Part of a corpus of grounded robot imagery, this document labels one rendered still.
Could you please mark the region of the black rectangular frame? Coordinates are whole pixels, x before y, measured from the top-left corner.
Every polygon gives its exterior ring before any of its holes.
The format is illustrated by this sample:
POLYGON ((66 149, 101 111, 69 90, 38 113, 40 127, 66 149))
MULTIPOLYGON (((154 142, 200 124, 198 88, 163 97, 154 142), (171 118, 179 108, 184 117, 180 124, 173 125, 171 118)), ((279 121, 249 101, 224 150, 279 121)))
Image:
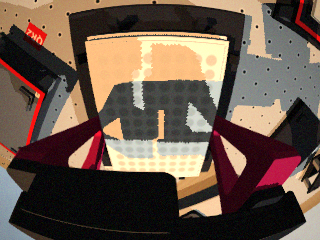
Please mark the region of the black rectangular frame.
POLYGON ((312 158, 301 182, 304 182, 308 190, 307 194, 314 191, 314 189, 316 190, 320 187, 320 154, 312 158), (314 176, 317 173, 318 173, 317 177, 315 178, 314 182, 311 184, 309 181, 309 178, 314 176))

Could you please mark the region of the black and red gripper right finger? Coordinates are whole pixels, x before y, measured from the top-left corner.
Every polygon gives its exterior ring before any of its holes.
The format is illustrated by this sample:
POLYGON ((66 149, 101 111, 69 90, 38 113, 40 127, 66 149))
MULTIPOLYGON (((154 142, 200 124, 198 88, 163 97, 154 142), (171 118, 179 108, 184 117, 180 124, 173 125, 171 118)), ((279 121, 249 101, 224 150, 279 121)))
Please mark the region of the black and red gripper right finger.
POLYGON ((301 161, 295 147, 217 115, 209 141, 222 214, 237 212, 258 190, 282 186, 301 161), (239 177, 220 135, 246 157, 246 166, 239 177))

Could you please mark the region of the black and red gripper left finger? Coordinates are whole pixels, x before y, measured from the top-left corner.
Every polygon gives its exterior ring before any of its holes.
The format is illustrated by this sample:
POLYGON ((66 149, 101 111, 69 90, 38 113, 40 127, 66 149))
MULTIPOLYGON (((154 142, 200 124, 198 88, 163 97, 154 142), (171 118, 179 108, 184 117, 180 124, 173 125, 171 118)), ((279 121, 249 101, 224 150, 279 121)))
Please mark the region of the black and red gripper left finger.
POLYGON ((93 136, 90 150, 81 168, 100 170, 105 138, 99 115, 77 126, 21 147, 14 158, 69 167, 69 157, 93 136))

